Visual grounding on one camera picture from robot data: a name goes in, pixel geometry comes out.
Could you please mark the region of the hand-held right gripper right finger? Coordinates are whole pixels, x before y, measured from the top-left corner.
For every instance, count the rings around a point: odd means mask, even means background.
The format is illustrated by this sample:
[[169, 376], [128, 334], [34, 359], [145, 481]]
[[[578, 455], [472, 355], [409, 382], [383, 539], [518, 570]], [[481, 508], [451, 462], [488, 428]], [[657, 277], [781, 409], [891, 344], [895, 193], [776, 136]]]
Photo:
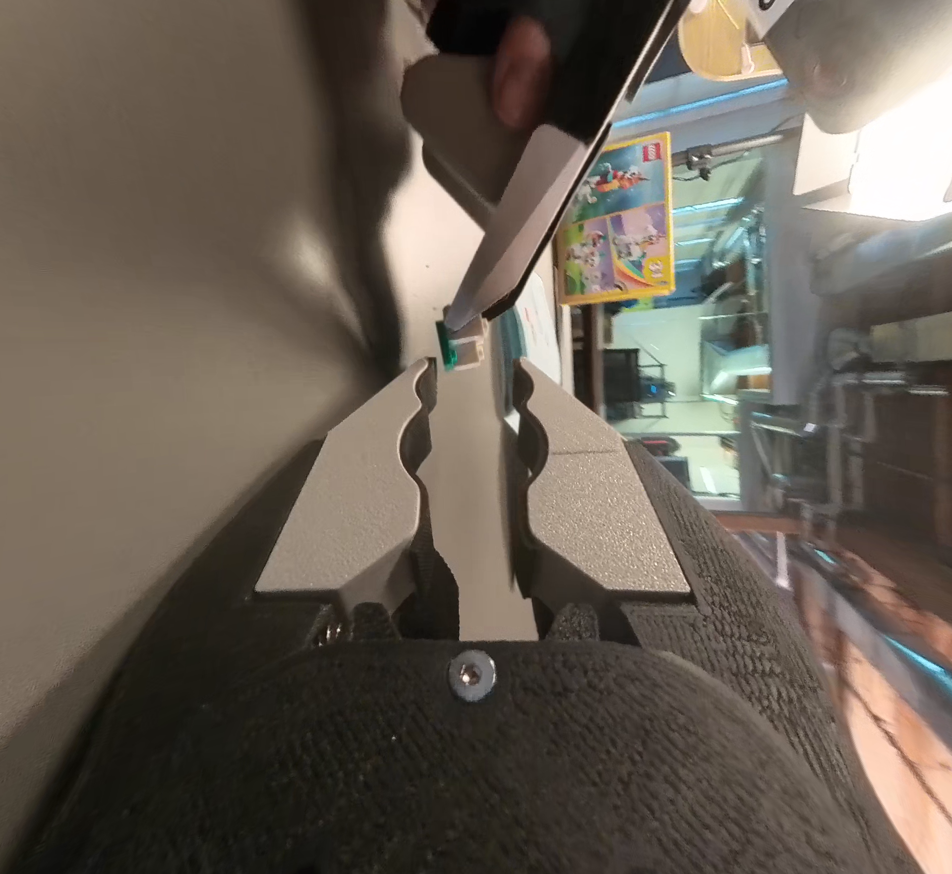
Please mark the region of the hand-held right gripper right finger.
[[529, 359], [513, 365], [515, 578], [557, 614], [685, 605], [682, 563], [620, 434]]

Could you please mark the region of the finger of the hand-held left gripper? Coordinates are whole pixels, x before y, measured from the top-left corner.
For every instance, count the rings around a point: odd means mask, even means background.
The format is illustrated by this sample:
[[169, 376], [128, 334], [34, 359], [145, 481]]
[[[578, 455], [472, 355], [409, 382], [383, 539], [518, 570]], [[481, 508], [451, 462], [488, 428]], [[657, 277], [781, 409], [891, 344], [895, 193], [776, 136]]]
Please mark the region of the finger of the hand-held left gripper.
[[530, 136], [446, 311], [446, 327], [508, 309], [526, 283], [585, 171], [591, 145], [550, 124]]

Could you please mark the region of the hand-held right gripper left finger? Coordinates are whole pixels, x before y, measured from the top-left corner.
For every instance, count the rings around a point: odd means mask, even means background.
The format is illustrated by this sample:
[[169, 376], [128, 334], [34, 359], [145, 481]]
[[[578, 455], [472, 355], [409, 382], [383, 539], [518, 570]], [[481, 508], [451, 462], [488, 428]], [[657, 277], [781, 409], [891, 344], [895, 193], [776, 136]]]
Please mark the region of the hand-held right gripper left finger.
[[312, 598], [341, 614], [364, 603], [450, 602], [420, 467], [432, 450], [437, 362], [412, 363], [331, 428], [255, 583], [256, 597]]

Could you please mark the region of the green and white lego assembly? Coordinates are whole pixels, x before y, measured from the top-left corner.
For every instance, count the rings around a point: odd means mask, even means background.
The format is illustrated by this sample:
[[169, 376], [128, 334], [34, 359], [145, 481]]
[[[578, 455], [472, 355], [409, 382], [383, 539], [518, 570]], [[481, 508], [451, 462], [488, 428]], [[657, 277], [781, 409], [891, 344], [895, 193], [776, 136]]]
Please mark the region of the green and white lego assembly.
[[461, 326], [450, 329], [446, 324], [449, 307], [443, 309], [442, 318], [436, 322], [440, 358], [446, 372], [476, 368], [484, 359], [484, 345], [489, 323], [482, 315]]

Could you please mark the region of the yellow lego box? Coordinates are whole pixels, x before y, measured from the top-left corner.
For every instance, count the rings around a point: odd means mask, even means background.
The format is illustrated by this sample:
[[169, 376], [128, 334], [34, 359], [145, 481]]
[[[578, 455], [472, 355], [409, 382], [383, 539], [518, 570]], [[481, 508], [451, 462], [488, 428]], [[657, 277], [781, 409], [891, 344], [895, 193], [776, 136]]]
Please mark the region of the yellow lego box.
[[665, 297], [676, 288], [670, 134], [601, 150], [555, 239], [566, 306]]

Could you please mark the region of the open lego instruction booklet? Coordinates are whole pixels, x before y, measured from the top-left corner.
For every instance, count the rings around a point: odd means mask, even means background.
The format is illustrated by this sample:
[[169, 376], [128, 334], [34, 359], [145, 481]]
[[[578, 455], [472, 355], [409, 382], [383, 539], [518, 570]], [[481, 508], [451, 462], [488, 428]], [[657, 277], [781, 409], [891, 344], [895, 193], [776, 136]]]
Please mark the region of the open lego instruction booklet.
[[530, 273], [513, 307], [518, 328], [518, 355], [527, 358], [554, 382], [562, 383], [561, 351], [551, 296], [536, 273]]

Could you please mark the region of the wooden book stand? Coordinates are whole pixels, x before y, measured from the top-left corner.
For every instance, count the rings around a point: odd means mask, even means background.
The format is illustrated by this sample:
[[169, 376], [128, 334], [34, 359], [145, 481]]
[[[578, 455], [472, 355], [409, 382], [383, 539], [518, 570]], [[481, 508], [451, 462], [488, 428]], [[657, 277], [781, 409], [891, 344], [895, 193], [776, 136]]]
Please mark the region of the wooden book stand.
[[743, 0], [691, 0], [677, 37], [688, 68], [704, 79], [729, 83], [782, 75]]

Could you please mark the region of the studio light panel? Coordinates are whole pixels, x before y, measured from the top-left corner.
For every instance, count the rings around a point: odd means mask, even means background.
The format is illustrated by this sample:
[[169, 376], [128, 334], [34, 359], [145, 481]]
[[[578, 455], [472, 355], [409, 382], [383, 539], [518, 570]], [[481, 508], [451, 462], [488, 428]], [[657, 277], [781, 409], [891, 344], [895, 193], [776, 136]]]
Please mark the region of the studio light panel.
[[911, 223], [950, 213], [950, 114], [896, 109], [838, 134], [806, 116], [797, 157], [805, 210]]

